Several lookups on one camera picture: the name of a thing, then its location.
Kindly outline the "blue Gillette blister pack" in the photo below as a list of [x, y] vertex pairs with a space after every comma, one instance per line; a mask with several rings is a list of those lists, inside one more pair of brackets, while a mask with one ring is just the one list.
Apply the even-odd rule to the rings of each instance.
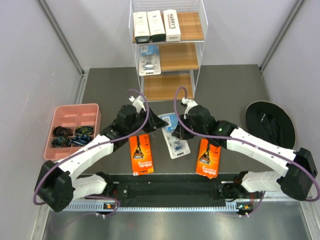
[[139, 48], [138, 74], [139, 76], [160, 75], [161, 61], [158, 45], [144, 45]]
[[178, 119], [175, 113], [165, 113], [159, 115], [158, 117], [167, 123], [167, 126], [163, 127], [161, 130], [169, 151], [170, 158], [176, 159], [190, 154], [191, 150], [188, 142], [172, 136], [172, 133], [178, 125]]

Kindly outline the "white Harry's logo box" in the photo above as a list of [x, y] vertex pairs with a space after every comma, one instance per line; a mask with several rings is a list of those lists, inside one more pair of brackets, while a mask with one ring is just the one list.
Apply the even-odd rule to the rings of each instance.
[[181, 30], [177, 11], [167, 9], [163, 11], [163, 21], [166, 33], [166, 42], [179, 42], [181, 40]]

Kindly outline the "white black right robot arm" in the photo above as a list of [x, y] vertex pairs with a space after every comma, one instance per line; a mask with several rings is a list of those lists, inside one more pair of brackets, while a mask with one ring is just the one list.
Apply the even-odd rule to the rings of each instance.
[[316, 181], [317, 169], [310, 151], [283, 148], [244, 131], [225, 120], [217, 121], [207, 108], [184, 98], [184, 114], [178, 115], [173, 135], [182, 140], [201, 137], [211, 145], [241, 153], [269, 167], [269, 171], [243, 171], [234, 180], [233, 192], [245, 198], [253, 192], [279, 192], [288, 197], [307, 201]]

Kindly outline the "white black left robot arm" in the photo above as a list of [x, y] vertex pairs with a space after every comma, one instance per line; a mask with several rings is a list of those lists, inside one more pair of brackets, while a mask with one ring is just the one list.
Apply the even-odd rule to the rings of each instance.
[[122, 147], [138, 132], [146, 134], [167, 126], [149, 107], [123, 105], [115, 120], [90, 143], [59, 161], [46, 161], [40, 169], [34, 188], [33, 203], [48, 205], [53, 211], [64, 210], [72, 201], [91, 195], [109, 198], [114, 187], [104, 173], [89, 177], [81, 174], [100, 159]]

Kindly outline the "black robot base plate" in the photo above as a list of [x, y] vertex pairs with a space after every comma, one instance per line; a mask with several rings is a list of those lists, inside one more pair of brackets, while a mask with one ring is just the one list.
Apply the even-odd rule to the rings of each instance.
[[102, 193], [92, 193], [88, 199], [114, 198], [119, 201], [137, 200], [140, 197], [156, 199], [206, 197], [210, 200], [257, 200], [259, 192], [249, 193], [239, 183], [235, 174], [206, 178], [197, 174], [111, 174]]

